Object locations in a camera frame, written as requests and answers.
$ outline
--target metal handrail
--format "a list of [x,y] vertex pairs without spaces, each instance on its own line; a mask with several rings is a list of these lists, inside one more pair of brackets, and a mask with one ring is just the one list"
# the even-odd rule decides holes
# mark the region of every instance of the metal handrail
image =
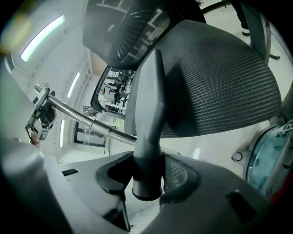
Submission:
[[[39,93],[43,88],[36,84],[34,87],[35,91]],[[64,102],[58,100],[55,96],[52,94],[48,94],[47,100],[59,111],[67,115],[69,118],[82,123],[83,125],[90,128],[92,131],[102,134],[105,137],[112,138],[114,140],[118,140],[120,142],[129,144],[129,145],[135,145],[136,144],[136,137],[133,137],[131,135],[128,135],[124,132],[118,131],[116,129],[111,128],[107,124],[104,124],[98,120],[92,120],[91,118],[79,113],[78,111],[72,109],[70,106],[65,104]],[[162,148],[162,151],[164,153],[174,153],[179,154],[178,152],[170,149],[164,149]]]

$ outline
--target fluorescent light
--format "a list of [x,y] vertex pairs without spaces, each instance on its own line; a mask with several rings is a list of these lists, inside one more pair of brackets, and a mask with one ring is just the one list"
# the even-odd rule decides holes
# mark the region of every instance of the fluorescent light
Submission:
[[45,28],[43,28],[34,39],[27,45],[27,47],[22,52],[20,58],[27,62],[29,57],[32,55],[34,50],[38,47],[38,45],[60,24],[65,21],[64,15],[59,16],[57,19],[49,23]]
[[72,93],[73,88],[74,88],[74,86],[75,86],[75,84],[76,84],[76,82],[77,82],[78,77],[79,77],[79,72],[76,74],[76,76],[75,76],[75,78],[74,78],[74,80],[73,80],[73,82],[72,82],[72,85],[71,85],[71,87],[70,87],[70,89],[69,89],[69,91],[68,91],[68,94],[67,94],[68,97],[71,96],[71,93]]
[[64,124],[65,124],[65,120],[62,120],[61,121],[61,130],[60,130],[60,148],[63,147]]

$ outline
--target black mesh seat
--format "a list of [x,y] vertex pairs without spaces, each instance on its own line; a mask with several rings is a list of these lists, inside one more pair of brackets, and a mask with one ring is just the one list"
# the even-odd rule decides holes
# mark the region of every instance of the black mesh seat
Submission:
[[[166,75],[167,121],[162,137],[190,137],[269,119],[281,96],[269,67],[246,43],[210,25],[182,21],[154,48]],[[125,132],[136,135],[140,67],[133,80]]]

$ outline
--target wall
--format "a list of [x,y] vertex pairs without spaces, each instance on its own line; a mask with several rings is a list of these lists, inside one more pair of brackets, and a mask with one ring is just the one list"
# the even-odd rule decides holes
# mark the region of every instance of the wall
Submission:
[[83,113],[83,106],[91,106],[91,99],[99,79],[100,79],[99,76],[95,76],[95,75],[91,76],[90,80],[88,81],[82,93],[80,102],[78,104],[78,107],[77,107],[78,112]]

